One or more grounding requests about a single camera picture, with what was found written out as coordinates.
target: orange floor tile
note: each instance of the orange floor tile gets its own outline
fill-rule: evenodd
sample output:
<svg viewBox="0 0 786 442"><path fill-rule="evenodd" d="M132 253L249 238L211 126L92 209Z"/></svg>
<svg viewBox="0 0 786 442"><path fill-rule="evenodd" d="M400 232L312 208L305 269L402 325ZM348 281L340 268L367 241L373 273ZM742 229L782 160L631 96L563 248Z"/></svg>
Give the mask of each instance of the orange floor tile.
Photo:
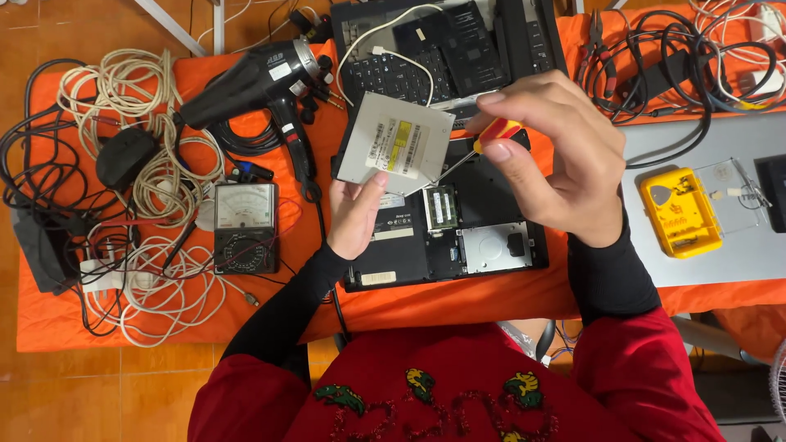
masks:
<svg viewBox="0 0 786 442"><path fill-rule="evenodd" d="M636 6L648 0L631 0ZM212 24L207 0L157 0L191 35ZM268 35L267 19L280 2L255 2L226 25L226 51ZM226 17L245 0L227 0ZM328 12L326 0L301 0ZM285 19L280 8L272 19ZM292 26L274 39L296 35ZM212 52L212 34L202 40ZM24 83L41 62L74 57L96 64L109 51L133 47L188 57L189 51L134 0L28 0L0 6L0 129L20 120ZM11 156L19 164L20 151ZM225 344L175 344L153 349L97 348L42 354L16 352L18 248L9 213L0 206L0 442L184 440L193 397L218 362ZM332 340L309 346L314 380L337 350Z"/></svg>

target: orange tablecloth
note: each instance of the orange tablecloth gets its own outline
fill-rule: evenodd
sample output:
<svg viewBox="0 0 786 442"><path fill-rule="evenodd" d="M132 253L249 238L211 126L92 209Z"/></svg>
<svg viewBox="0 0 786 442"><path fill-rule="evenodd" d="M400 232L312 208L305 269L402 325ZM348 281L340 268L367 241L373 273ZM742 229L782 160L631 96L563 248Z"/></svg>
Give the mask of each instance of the orange tablecloth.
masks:
<svg viewBox="0 0 786 442"><path fill-rule="evenodd" d="M670 9L692 17L687 6L670 6ZM628 12L635 18L639 12ZM618 41L625 28L624 21L617 13L604 13L604 29L607 41ZM578 46L584 43L587 17L565 17L558 20L560 38L567 58L569 72L575 71ZM746 31L741 26L730 26L729 36L742 39ZM332 44L324 47L314 46L315 52L335 55ZM184 59L174 66L175 76L185 100L201 91L204 84L214 75L228 68L238 56L205 57ZM630 76L630 60L617 62L619 78ZM734 61L728 63L729 70L735 72L746 68ZM35 84L33 112L51 105L61 74L42 76ZM259 121L249 117L233 121L233 127L249 132L258 130ZM318 184L327 190L329 178L329 158L335 154L341 135L347 123L345 112L323 105L317 112L316 124L307 127L318 165ZM70 141L77 149L79 142L75 130L62 131L61 137ZM543 173L550 173L553 147L541 134L531 133L532 154ZM37 140L34 144L34 161L43 158L51 149L46 141ZM196 169L209 168L213 156L201 150L199 145L184 146L182 152ZM82 164L92 164L90 159L82 158ZM281 196L291 198L302 204L304 213L300 221L288 231L281 240L281 254L284 260L295 269L300 268L311 253L319 246L317 214L312 204L305 204L299 196L288 154L284 149L258 157L255 161L276 171L275 182L281 188ZM93 174L90 176L91 191L100 189ZM292 213L284 216L281 223L286 227L292 223ZM143 234L164 234L174 237L176 232L161 229L143 229ZM347 294L339 288L340 302L347 326L350 330L373 330L403 326L434 326L469 322L495 321L502 319L577 317L577 309L567 284L566 244L562 232L546 230L551 266L541 271L526 271L515 274L471 278L463 281L441 282L397 289L372 290L364 293ZM211 248L211 234L197 230L186 243L186 247L202 244ZM66 292L59 297L39 293L30 275L28 266L21 258L19 282L19 321L17 348L21 352L52 351L64 348L87 348L97 346L128 345L118 331L109 337L96 338L89 335L79 320L79 303L76 296ZM287 271L275 275L280 280L288 278ZM230 277L242 288L254 293L260 300L271 297L277 290L273 284L245 276ZM196 298L203 291L201 282L187 282L186 292ZM735 308L755 304L786 303L786 280L738 282L714 285L695 285L661 289L663 305L670 314L685 311L707 311L714 308ZM206 311L221 299L221 293L213 290L208 297ZM229 290L223 307L204 324L191 327L168 342L226 342L255 309L243 297ZM161 317L140 314L134 324L150 333L162 333L169 322ZM303 341L329 336L339 329L336 313L332 306L319 309Z"/></svg>

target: black hair dryer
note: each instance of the black hair dryer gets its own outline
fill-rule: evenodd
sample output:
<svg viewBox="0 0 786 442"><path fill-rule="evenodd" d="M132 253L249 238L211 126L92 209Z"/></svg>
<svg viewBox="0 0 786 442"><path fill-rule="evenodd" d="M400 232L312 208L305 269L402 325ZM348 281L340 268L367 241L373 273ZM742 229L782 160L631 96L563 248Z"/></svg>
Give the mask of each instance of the black hair dryer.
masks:
<svg viewBox="0 0 786 442"><path fill-rule="evenodd" d="M274 42L249 50L199 95L180 108L183 122L201 130L245 113L269 109L285 140L303 198L315 203L314 153L297 115L297 98L314 84L319 66L306 39Z"/></svg>

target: red-handled pliers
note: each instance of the red-handled pliers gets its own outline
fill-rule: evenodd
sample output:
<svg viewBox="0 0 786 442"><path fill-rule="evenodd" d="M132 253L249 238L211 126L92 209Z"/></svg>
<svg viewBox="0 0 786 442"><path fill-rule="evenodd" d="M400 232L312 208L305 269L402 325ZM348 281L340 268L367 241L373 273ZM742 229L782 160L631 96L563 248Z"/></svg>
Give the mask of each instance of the red-handled pliers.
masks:
<svg viewBox="0 0 786 442"><path fill-rule="evenodd" d="M608 46L603 43L603 21L601 20L600 10L593 9L589 22L589 41L579 51L582 63L578 67L578 75L575 81L576 84L583 88L582 83L584 82L587 66L590 65L592 57L597 57L601 64L606 64L604 68L606 72L606 87L603 89L603 96L611 98L614 94L614 89L617 87L617 67L614 66L614 61L606 63L612 55L608 52Z"/></svg>

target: screwdriver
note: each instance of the screwdriver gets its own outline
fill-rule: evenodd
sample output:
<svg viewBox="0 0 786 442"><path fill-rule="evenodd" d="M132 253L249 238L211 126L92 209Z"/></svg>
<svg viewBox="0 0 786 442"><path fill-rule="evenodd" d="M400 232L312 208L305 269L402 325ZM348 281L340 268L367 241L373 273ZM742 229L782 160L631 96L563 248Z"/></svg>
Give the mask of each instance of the screwdriver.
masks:
<svg viewBox="0 0 786 442"><path fill-rule="evenodd" d="M491 140L496 140L499 138L511 138L516 132L520 131L523 128L522 124L517 121L506 120L504 118L496 118L494 121L491 122L482 132L478 135L478 139L472 144L472 151L468 153L464 158L461 158L456 164L451 166L445 173L441 174L437 179L432 181L432 184L436 184L439 182L440 179L445 178L445 176L452 171L456 170L457 167L461 166L467 160L472 158L476 153L478 155L483 154L483 146L482 144L485 142L489 142Z"/></svg>

